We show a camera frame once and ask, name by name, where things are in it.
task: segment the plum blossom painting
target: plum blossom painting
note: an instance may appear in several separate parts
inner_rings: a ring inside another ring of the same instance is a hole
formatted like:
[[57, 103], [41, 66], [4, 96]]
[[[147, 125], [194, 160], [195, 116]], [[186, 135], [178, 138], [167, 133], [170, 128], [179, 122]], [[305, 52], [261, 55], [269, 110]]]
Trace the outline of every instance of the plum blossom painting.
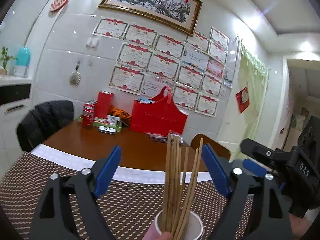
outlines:
[[193, 36], [201, 5], [200, 0], [102, 0], [98, 7], [138, 14]]

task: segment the red bag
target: red bag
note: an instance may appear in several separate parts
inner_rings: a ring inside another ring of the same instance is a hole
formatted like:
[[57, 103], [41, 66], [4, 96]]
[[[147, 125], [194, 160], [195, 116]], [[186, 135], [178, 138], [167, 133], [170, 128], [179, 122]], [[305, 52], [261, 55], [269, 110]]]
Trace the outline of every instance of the red bag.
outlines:
[[173, 102], [170, 88], [165, 86], [159, 95], [151, 98], [151, 104], [133, 103], [130, 129], [142, 133], [167, 136], [169, 131], [182, 134], [188, 115], [180, 112]]

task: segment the red box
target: red box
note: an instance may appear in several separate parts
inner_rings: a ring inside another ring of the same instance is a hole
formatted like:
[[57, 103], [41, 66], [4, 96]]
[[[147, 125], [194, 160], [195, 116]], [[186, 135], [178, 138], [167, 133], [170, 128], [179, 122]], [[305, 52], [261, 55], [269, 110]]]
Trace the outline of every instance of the red box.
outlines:
[[113, 93], [100, 91], [98, 101], [94, 110], [94, 117], [106, 119], [111, 104]]
[[170, 88], [165, 86], [151, 104], [133, 103], [130, 129], [142, 133], [167, 136], [169, 131], [182, 134], [188, 115], [180, 112], [173, 102]]

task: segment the placemat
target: placemat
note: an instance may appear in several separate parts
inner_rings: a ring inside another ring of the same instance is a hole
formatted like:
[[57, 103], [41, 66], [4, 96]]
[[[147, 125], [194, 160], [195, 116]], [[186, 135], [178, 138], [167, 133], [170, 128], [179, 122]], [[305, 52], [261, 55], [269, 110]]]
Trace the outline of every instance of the placemat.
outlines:
[[[23, 153], [4, 175], [0, 185], [0, 204], [24, 239], [28, 239], [31, 220], [50, 174], [70, 176], [77, 171], [67, 169], [30, 153]], [[141, 240], [162, 207], [163, 185], [139, 184], [112, 180], [105, 195], [98, 199], [100, 210], [116, 239]], [[89, 239], [82, 222], [75, 195], [70, 196], [72, 212], [79, 235]], [[198, 182], [191, 209], [204, 225], [201, 240], [207, 239], [218, 221], [226, 199], [212, 181]], [[252, 198], [248, 197], [235, 239], [244, 234]]]

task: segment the potted plant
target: potted plant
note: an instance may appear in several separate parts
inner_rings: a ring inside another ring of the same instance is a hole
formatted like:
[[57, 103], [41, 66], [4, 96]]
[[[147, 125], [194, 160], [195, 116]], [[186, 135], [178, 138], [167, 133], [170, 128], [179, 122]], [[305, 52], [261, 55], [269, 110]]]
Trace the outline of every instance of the potted plant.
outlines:
[[0, 67], [0, 75], [7, 75], [7, 63], [10, 59], [17, 59], [14, 56], [7, 55], [8, 48], [2, 47], [1, 56], [0, 56], [0, 64], [2, 62], [2, 68]]

